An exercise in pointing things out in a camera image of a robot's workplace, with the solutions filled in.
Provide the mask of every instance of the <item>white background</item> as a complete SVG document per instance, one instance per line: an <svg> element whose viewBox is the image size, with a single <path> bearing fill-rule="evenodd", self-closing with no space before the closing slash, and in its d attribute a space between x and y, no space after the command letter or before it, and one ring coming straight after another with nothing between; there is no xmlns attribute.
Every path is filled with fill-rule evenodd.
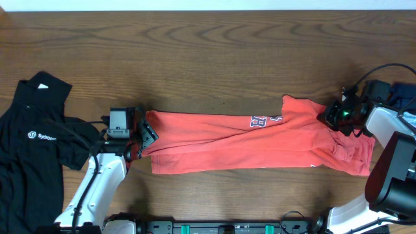
<svg viewBox="0 0 416 234"><path fill-rule="evenodd" d="M406 10L416 0L0 0L6 11Z"/></svg>

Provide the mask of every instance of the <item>black t-shirt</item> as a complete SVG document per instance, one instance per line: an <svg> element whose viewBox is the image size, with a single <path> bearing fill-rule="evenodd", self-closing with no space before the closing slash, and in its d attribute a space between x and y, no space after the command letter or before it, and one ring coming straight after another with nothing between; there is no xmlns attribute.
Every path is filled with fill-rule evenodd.
<svg viewBox="0 0 416 234"><path fill-rule="evenodd" d="M0 233L33 233L62 212L62 165L80 170L89 151L70 133L44 122L83 122L64 117L72 86L40 72L20 81L13 103L0 118ZM90 143L90 124L67 125Z"/></svg>

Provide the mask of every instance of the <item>red fabric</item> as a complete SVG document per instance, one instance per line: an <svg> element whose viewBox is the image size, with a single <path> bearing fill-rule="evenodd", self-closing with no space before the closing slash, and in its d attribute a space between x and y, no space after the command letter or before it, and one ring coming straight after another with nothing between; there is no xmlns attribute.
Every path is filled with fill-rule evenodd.
<svg viewBox="0 0 416 234"><path fill-rule="evenodd" d="M284 96L282 116L275 118L149 111L146 118L159 139L143 156L151 155L155 174L324 164L369 175L374 139L332 131L317 120L324 109Z"/></svg>

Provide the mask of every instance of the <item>wood grain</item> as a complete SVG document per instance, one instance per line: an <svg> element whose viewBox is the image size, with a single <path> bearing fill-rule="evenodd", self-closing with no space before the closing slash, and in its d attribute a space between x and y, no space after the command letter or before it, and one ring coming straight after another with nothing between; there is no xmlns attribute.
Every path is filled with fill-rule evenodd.
<svg viewBox="0 0 416 234"><path fill-rule="evenodd" d="M108 114L110 106L139 104L276 115L284 94L328 104L375 66L416 67L415 26L414 11L8 13L0 20L0 114L17 81L39 70L74 85L66 115L85 120ZM371 78L415 82L400 68ZM372 165L381 152L376 146ZM85 170L64 170L65 205ZM109 214L264 220L298 210L313 216L359 196L366 180L325 167L163 176L151 174L150 159L142 159Z"/></svg>

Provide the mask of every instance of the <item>wooden tabletop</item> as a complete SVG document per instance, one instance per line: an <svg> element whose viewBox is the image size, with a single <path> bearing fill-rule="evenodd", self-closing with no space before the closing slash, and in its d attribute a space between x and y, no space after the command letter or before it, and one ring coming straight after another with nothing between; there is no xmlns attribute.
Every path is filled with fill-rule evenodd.
<svg viewBox="0 0 416 234"><path fill-rule="evenodd" d="M66 116L87 121L111 106L136 105L277 115L284 94L329 104L373 67L416 67L415 39L412 11L8 13L0 16L0 114L20 79L45 70L73 85ZM371 78L416 81L401 68ZM377 145L373 166L381 152ZM80 172L64 169L65 206L85 171L86 165ZM314 216L359 196L366 180L323 166L163 176L151 173L146 158L133 163L108 214L270 220L297 210Z"/></svg>

